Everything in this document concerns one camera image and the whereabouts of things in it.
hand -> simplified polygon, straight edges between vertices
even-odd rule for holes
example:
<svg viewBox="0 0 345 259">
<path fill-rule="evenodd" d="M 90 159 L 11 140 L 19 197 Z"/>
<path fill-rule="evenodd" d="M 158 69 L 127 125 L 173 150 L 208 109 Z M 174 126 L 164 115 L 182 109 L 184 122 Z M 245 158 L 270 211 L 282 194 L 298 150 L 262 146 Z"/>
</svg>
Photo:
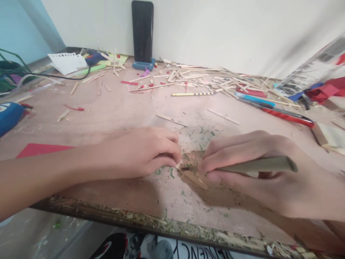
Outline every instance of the hand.
<svg viewBox="0 0 345 259">
<path fill-rule="evenodd" d="M 215 170 L 262 157 L 286 155 L 298 172 L 260 172 L 259 178 Z M 293 218 L 345 221 L 345 177 L 327 172 L 290 139 L 265 131 L 212 140 L 199 170 Z"/>
<path fill-rule="evenodd" d="M 140 128 L 120 138 L 87 148 L 86 166 L 93 180 L 148 176 L 181 160 L 178 134 L 165 128 Z"/>
</svg>

finger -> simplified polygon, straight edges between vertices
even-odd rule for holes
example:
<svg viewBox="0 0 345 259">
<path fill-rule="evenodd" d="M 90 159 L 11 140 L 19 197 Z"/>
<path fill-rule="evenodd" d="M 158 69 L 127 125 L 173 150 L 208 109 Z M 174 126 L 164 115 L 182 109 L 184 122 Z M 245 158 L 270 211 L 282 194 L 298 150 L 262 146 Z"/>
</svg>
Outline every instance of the finger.
<svg viewBox="0 0 345 259">
<path fill-rule="evenodd" d="M 174 159 L 168 156 L 157 156 L 150 162 L 149 166 L 150 166 L 151 172 L 154 172 L 158 168 L 161 168 L 162 166 L 175 167 L 176 162 L 174 161 Z"/>
<path fill-rule="evenodd" d="M 221 183 L 234 191 L 242 192 L 265 204 L 272 203 L 274 197 L 271 194 L 270 180 L 253 178 L 240 173 L 228 173 L 222 171 L 209 172 L 206 178 L 210 181 Z"/>
<path fill-rule="evenodd" d="M 181 161 L 181 148 L 175 142 L 165 138 L 160 137 L 155 143 L 155 156 L 163 153 L 169 153 L 172 155 L 173 160 L 178 164 Z"/>
<path fill-rule="evenodd" d="M 162 137 L 165 137 L 171 140 L 172 142 L 175 142 L 176 144 L 179 143 L 179 135 L 176 132 L 171 131 L 167 128 L 148 128 L 148 130 Z"/>
<path fill-rule="evenodd" d="M 214 153 L 218 152 L 219 150 L 223 148 L 248 143 L 253 140 L 260 139 L 269 135 L 270 134 L 268 132 L 259 130 L 259 131 L 253 131 L 253 132 L 243 134 L 243 135 L 214 139 L 210 142 L 209 146 L 207 147 L 203 158 L 213 155 Z"/>
<path fill-rule="evenodd" d="M 216 168 L 243 163 L 262 157 L 271 147 L 265 140 L 255 140 L 237 146 L 226 147 L 203 159 L 199 170 L 210 172 Z"/>
</svg>

paper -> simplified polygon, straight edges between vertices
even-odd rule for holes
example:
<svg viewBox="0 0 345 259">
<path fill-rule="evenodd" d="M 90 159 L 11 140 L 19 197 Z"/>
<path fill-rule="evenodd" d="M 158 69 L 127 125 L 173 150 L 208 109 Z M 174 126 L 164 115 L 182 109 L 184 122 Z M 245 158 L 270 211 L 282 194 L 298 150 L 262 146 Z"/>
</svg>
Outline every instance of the paper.
<svg viewBox="0 0 345 259">
<path fill-rule="evenodd" d="M 64 76 L 87 67 L 85 59 L 75 53 L 48 54 L 48 57 L 53 61 L 52 65 Z"/>
</svg>

smartphone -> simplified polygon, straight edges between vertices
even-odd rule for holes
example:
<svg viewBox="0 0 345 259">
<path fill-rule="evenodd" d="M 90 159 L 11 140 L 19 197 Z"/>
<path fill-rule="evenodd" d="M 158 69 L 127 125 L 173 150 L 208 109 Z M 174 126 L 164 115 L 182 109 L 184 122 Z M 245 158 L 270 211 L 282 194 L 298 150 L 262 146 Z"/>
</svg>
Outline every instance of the smartphone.
<svg viewBox="0 0 345 259">
<path fill-rule="evenodd" d="M 134 59 L 139 62 L 152 60 L 153 3 L 132 1 Z"/>
</svg>

wooden table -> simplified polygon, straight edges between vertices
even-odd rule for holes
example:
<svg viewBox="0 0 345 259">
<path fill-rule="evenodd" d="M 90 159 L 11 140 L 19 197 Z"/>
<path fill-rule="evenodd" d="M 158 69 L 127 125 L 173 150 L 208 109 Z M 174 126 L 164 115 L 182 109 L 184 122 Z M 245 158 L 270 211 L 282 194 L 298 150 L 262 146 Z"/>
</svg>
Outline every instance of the wooden table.
<svg viewBox="0 0 345 259">
<path fill-rule="evenodd" d="M 126 66 L 131 66 L 131 59 Z M 159 70 L 166 73 L 160 67 L 150 75 Z M 155 126 L 179 133 L 185 162 L 200 161 L 200 154 L 214 137 L 265 130 L 291 138 L 329 171 L 338 173 L 345 168 L 344 157 L 319 147 L 305 126 L 281 120 L 221 93 L 171 97 L 172 93 L 184 92 L 185 87 L 167 86 L 132 94 L 129 88 L 136 87 L 120 81 L 135 79 L 139 77 L 137 73 L 143 72 L 131 68 L 122 72 L 120 77 L 108 73 L 93 82 L 81 83 L 73 95 L 70 91 L 74 82 L 67 80 L 64 82 L 69 85 L 36 92 L 26 103 L 35 107 L 37 115 L 24 118 L 0 139 L 0 159 L 16 157 L 28 143 L 81 146 L 121 136 L 131 128 Z M 165 78 L 153 80 L 155 85 L 166 82 Z M 102 81 L 111 92 L 101 85 Z M 150 78 L 138 82 L 148 85 Z M 187 87 L 187 92 L 205 91 L 203 87 Z M 72 111 L 67 116 L 69 120 L 58 123 L 58 117 L 66 110 L 64 104 L 83 107 L 85 111 Z M 240 125 L 208 108 L 226 114 Z M 159 118 L 156 113 L 180 120 L 187 127 Z M 307 116 L 327 123 L 336 115 L 313 108 Z M 221 186 L 205 191 L 174 168 L 161 168 L 143 179 L 90 182 L 57 195 L 32 207 L 261 255 L 267 254 L 266 245 L 288 247 L 296 240 L 310 249 L 344 252 L 341 241 L 322 221 L 285 218 L 253 198 Z"/>
</svg>

